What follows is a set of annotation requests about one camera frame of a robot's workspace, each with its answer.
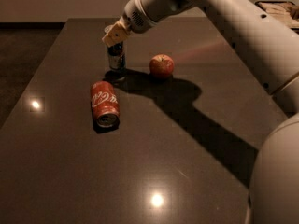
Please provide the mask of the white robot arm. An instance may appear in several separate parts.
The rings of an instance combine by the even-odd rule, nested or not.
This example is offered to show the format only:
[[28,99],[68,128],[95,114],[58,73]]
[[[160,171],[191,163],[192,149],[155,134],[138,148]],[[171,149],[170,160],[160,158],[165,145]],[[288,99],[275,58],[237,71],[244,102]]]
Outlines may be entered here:
[[245,224],[299,224],[299,36],[249,0],[130,0],[103,37],[111,47],[163,19],[199,7],[281,109],[249,186]]

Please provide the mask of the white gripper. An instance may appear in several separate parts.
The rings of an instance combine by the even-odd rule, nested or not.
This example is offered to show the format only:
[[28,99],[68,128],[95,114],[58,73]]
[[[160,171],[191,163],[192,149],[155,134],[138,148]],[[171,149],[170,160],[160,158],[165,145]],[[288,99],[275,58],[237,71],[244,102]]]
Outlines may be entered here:
[[121,18],[104,29],[102,41],[107,47],[111,47],[126,40],[130,32],[143,34],[156,25],[146,14],[141,0],[130,0],[124,7]]

